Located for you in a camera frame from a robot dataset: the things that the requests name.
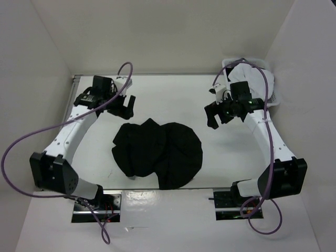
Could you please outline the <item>black skirt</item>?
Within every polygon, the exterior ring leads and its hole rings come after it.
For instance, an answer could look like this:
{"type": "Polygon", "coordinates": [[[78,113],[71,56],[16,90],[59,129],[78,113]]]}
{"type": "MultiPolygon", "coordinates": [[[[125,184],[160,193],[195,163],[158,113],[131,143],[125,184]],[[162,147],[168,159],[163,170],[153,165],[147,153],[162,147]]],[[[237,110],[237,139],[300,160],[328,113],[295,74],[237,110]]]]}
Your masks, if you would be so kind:
{"type": "Polygon", "coordinates": [[[160,190],[188,184],[203,164],[202,143],[190,127],[152,119],[142,124],[125,123],[113,139],[113,158],[127,177],[156,174],[160,190]]]}

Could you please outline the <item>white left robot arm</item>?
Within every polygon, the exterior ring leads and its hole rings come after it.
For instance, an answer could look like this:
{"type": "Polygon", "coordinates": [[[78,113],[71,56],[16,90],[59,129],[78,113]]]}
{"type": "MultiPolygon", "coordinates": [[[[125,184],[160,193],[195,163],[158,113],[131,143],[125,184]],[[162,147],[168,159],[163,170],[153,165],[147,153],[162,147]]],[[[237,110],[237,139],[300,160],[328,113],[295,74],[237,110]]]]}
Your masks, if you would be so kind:
{"type": "Polygon", "coordinates": [[[103,187],[81,179],[71,164],[83,137],[101,113],[108,111],[126,120],[133,117],[135,96],[130,97],[127,106],[124,105],[127,88],[131,85],[129,77],[94,76],[92,86],[75,99],[67,124],[62,126],[52,143],[30,157],[38,188],[86,202],[94,210],[104,205],[103,187]]]}

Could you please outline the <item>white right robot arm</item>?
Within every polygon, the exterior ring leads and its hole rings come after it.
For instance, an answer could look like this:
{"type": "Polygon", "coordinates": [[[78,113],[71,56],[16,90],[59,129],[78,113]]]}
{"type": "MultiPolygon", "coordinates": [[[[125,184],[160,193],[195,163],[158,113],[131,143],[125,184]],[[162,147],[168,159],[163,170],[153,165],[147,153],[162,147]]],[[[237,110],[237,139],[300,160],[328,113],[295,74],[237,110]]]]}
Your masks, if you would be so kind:
{"type": "Polygon", "coordinates": [[[252,197],[275,199],[299,194],[308,169],[307,162],[297,158],[286,146],[263,99],[252,96],[246,81],[232,83],[229,87],[215,84],[209,92],[216,100],[204,108],[207,126],[217,129],[219,124],[240,118],[257,141],[266,164],[258,178],[232,183],[231,203],[242,206],[252,197]]]}

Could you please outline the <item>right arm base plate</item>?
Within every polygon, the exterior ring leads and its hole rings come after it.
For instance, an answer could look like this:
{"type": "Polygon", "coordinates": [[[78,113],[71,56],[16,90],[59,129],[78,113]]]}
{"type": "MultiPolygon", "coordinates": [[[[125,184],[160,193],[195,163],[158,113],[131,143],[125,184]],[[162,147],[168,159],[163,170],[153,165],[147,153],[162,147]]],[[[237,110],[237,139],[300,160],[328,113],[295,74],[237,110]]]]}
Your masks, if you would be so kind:
{"type": "MultiPolygon", "coordinates": [[[[213,190],[213,196],[209,197],[208,200],[214,203],[216,220],[226,221],[244,219],[240,214],[240,208],[242,204],[250,198],[251,197],[241,197],[239,194],[235,195],[229,188],[218,188],[213,190]]],[[[243,208],[243,215],[250,214],[259,204],[259,201],[260,200],[257,198],[256,200],[249,202],[243,208]]],[[[263,218],[261,208],[251,218],[263,218]]]]}

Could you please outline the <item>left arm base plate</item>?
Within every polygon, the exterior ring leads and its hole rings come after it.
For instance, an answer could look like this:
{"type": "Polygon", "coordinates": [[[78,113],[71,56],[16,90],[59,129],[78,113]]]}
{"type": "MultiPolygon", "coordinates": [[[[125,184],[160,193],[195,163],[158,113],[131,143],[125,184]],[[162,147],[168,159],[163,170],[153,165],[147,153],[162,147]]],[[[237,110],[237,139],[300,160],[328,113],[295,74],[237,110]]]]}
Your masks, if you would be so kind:
{"type": "MultiPolygon", "coordinates": [[[[104,197],[97,207],[92,207],[98,220],[103,223],[118,223],[120,221],[120,211],[122,202],[122,191],[106,190],[104,197]]],[[[78,202],[74,203],[72,211],[72,223],[94,223],[94,216],[88,207],[81,205],[78,202]]]]}

